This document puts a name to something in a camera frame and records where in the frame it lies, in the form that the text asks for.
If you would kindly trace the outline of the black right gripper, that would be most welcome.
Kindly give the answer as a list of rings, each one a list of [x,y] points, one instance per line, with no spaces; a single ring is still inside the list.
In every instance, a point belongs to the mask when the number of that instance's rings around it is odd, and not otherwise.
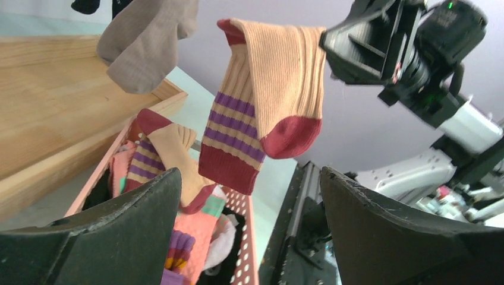
[[[424,1],[354,1],[346,19],[321,35],[332,77],[347,85],[382,86],[381,97],[426,87],[430,71],[415,48]]]

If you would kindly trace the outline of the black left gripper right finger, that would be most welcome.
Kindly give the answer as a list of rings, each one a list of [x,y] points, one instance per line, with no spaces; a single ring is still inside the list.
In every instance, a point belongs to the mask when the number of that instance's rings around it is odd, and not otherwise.
[[[425,213],[329,167],[320,188],[344,284],[503,283],[503,229]]]

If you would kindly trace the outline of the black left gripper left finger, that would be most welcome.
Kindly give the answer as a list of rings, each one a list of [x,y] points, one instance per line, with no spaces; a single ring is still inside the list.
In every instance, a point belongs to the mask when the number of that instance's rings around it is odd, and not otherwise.
[[[181,174],[148,183],[44,227],[1,233],[2,284],[159,284]]]

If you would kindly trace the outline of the beige red striped sock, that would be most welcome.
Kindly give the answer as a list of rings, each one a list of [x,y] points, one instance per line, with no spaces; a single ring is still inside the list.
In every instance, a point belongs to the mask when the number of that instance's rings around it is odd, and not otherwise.
[[[307,151],[322,128],[323,27],[219,20],[231,57],[204,130],[199,173],[250,195],[264,159]]]

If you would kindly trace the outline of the grey sock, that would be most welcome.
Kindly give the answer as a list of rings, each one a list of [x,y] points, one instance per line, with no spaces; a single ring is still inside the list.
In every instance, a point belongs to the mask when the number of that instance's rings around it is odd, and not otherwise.
[[[97,55],[125,92],[156,89],[178,62],[178,41],[197,28],[198,1],[131,1],[107,26]]]

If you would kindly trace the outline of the navy santa sock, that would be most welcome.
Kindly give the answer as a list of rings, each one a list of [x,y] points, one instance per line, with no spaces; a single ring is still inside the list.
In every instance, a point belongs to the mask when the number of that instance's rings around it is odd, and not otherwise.
[[[132,0],[111,0],[112,3],[112,19],[114,19]],[[85,15],[94,14],[100,7],[100,0],[75,0],[71,4],[71,8]]]

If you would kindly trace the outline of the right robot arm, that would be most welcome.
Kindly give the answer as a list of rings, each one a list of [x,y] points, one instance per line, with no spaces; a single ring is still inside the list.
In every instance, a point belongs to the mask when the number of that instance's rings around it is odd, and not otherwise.
[[[468,1],[355,1],[347,18],[322,33],[332,76],[348,85],[382,86],[442,132],[423,153],[351,179],[412,204],[440,185],[472,185],[503,160],[503,127],[461,92],[463,59],[483,40],[487,18]]]

